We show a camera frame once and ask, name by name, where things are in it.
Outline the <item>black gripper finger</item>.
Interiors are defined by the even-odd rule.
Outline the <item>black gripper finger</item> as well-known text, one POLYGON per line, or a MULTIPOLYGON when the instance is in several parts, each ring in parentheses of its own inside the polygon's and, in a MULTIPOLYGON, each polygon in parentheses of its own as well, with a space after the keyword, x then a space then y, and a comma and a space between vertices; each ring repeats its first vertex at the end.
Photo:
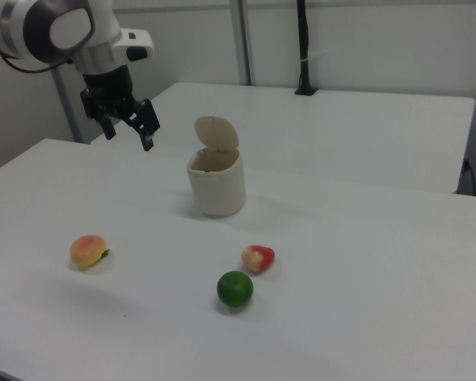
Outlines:
POLYGON ((139 135, 144 151, 148 152, 154 147, 153 138, 160 129, 160 123, 149 99, 135 101, 124 122, 139 135))
POLYGON ((102 131, 107 140, 111 140, 116 136, 111 115, 106 110, 100 110, 98 112, 98 123, 102 127, 102 131))

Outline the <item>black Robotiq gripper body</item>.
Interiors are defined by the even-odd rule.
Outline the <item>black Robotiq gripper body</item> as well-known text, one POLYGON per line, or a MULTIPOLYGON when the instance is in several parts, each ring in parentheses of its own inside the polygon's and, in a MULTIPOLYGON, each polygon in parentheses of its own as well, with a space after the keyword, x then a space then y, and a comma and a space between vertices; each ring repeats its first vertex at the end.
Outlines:
POLYGON ((132 79, 127 65, 99 74, 83 75, 86 88, 80 93, 83 108, 90 119, 109 115, 118 119, 134 114, 136 99, 132 95, 132 79))

